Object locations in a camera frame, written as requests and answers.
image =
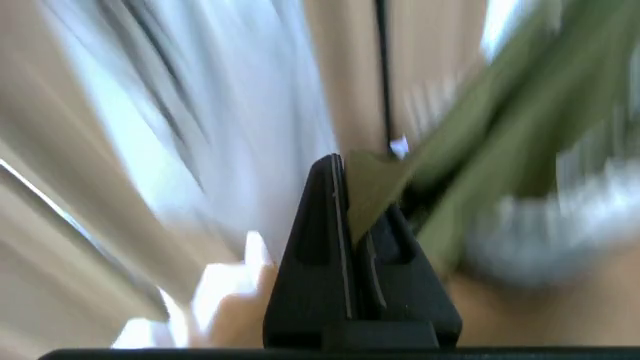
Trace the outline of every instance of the black cable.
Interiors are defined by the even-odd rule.
[[[387,54],[387,11],[386,0],[375,0],[376,18],[378,20],[378,41],[380,44],[380,67],[382,70],[382,106],[384,130],[386,135],[385,147],[392,154],[391,150],[391,94],[389,85],[389,56]]]

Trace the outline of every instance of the olive green fabric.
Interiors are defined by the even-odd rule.
[[[408,157],[346,157],[352,239],[391,203],[413,204],[405,211],[417,240],[444,273],[478,213],[505,196],[555,192],[557,154],[629,107],[639,15],[637,0],[541,1]]]

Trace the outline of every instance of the beige surface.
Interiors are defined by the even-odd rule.
[[[570,285],[515,292],[454,277],[459,345],[640,345],[640,247],[609,256]]]

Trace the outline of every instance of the wooden floor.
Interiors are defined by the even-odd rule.
[[[459,346],[640,345],[640,246],[555,289],[508,291],[462,275],[447,287],[464,321]]]

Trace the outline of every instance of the green towel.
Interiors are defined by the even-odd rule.
[[[637,0],[541,1],[404,160],[346,157],[352,239],[400,202],[432,265],[446,273],[478,214],[507,196],[555,193],[557,155],[612,121],[614,109],[633,115],[639,15]]]

